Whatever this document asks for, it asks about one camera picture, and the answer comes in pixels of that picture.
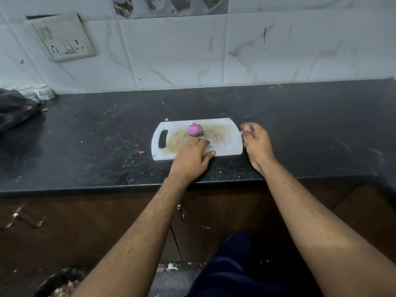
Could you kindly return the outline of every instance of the forearm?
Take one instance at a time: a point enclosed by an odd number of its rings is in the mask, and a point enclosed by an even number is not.
[[[188,183],[167,178],[134,224],[106,254],[73,297],[146,297],[176,206]]]
[[[263,165],[279,211],[325,296],[394,295],[396,266],[278,162]]]

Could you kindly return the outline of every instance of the hand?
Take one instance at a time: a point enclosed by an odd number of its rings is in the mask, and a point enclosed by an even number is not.
[[[187,185],[196,180],[206,171],[209,161],[216,154],[215,151],[210,151],[202,156],[204,148],[209,144],[210,141],[205,139],[189,139],[177,153],[169,176],[177,176]]]
[[[271,141],[268,133],[259,124],[244,123],[241,125],[241,136],[244,139],[249,160],[253,168],[264,176],[265,167],[275,162]]]

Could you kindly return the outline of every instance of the cutting board handle hole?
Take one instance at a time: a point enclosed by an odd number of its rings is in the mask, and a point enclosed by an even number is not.
[[[168,135],[168,130],[162,130],[160,138],[158,140],[158,148],[164,149],[166,147],[166,136]]]

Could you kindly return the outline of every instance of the switch plate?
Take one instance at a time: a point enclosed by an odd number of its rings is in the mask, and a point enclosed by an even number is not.
[[[95,56],[76,12],[28,20],[37,41],[50,61],[64,61]]]

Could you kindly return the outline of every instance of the backsplash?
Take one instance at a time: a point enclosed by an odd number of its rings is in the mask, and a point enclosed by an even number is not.
[[[97,56],[50,62],[26,16],[76,11]],[[0,86],[58,94],[389,78],[396,0],[0,0]]]

